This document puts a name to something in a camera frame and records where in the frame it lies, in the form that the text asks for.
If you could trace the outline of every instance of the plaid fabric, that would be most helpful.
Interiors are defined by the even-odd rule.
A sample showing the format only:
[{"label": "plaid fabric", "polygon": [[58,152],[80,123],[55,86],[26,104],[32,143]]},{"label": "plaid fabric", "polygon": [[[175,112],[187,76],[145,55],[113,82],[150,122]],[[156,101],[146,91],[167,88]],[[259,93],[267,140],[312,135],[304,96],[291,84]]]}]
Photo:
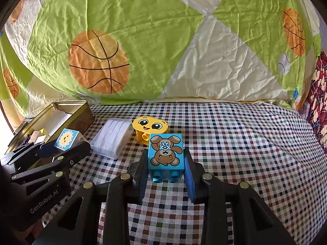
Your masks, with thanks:
[{"label": "plaid fabric", "polygon": [[[298,244],[309,244],[326,220],[326,156],[310,124],[290,110],[274,105],[157,103],[92,106],[92,112],[95,122],[85,133],[89,140],[110,117],[164,119],[170,133],[183,135],[194,161],[206,171],[229,183],[248,181]],[[86,157],[71,171],[74,191],[85,181],[104,183],[126,172],[144,148],[133,135],[116,161],[96,154]],[[45,222],[58,209],[46,214]],[[200,244],[203,214],[203,205],[189,201],[183,180],[148,180],[143,204],[129,206],[131,244]],[[102,215],[99,243],[103,222]],[[231,222],[228,234],[233,237]]]},{"label": "plaid fabric", "polygon": [[308,122],[327,154],[327,56],[321,53],[311,81],[306,102],[310,105]]}]

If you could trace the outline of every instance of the metal screw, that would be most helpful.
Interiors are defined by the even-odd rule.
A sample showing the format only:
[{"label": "metal screw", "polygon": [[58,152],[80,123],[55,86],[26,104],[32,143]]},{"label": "metal screw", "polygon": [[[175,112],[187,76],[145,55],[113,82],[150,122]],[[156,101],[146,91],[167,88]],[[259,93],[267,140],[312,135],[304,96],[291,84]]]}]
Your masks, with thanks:
[{"label": "metal screw", "polygon": [[204,174],[202,175],[202,178],[203,178],[204,180],[206,180],[206,181],[209,181],[209,180],[212,179],[212,175],[209,174],[209,173],[204,173]]},{"label": "metal screw", "polygon": [[83,184],[83,187],[85,189],[89,189],[89,188],[92,188],[93,187],[93,183],[91,181],[87,181]]},{"label": "metal screw", "polygon": [[120,175],[120,178],[122,180],[128,180],[130,178],[130,175],[128,173],[123,173]]},{"label": "metal screw", "polygon": [[63,172],[62,171],[58,171],[57,173],[56,173],[56,177],[61,177],[63,175]]},{"label": "metal screw", "polygon": [[246,182],[246,181],[242,181],[241,183],[240,183],[240,187],[242,188],[242,189],[247,189],[247,188],[249,188],[249,184]]}]

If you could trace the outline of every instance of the red patterned cloth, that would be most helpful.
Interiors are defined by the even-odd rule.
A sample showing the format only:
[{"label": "red patterned cloth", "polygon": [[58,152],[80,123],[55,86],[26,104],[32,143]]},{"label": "red patterned cloth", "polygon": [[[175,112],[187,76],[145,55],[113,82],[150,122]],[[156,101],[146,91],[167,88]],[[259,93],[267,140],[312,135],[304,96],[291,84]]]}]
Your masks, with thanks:
[{"label": "red patterned cloth", "polygon": [[310,105],[308,122],[327,154],[327,56],[321,53],[314,71],[306,102]]}]

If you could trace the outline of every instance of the plastic container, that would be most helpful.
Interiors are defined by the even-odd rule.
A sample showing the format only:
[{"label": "plastic container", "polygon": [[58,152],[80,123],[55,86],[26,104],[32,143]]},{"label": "plastic container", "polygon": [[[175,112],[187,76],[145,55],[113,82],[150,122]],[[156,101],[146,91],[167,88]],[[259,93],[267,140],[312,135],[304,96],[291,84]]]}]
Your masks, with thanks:
[{"label": "plastic container", "polygon": [[90,143],[93,152],[118,159],[134,131],[131,123],[128,119],[109,118]]}]

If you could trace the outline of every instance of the teddy bear illustration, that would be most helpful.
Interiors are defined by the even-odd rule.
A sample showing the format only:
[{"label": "teddy bear illustration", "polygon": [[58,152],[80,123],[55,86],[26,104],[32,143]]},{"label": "teddy bear illustration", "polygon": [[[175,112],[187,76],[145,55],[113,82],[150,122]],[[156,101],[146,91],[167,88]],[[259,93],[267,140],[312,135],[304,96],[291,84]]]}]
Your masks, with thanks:
[{"label": "teddy bear illustration", "polygon": [[151,138],[152,148],[156,151],[154,157],[151,159],[151,164],[158,166],[163,164],[168,166],[177,166],[179,164],[179,158],[176,157],[176,154],[182,154],[183,150],[178,144],[180,138],[178,136],[171,136],[169,138],[162,138],[161,136],[153,136]]}]

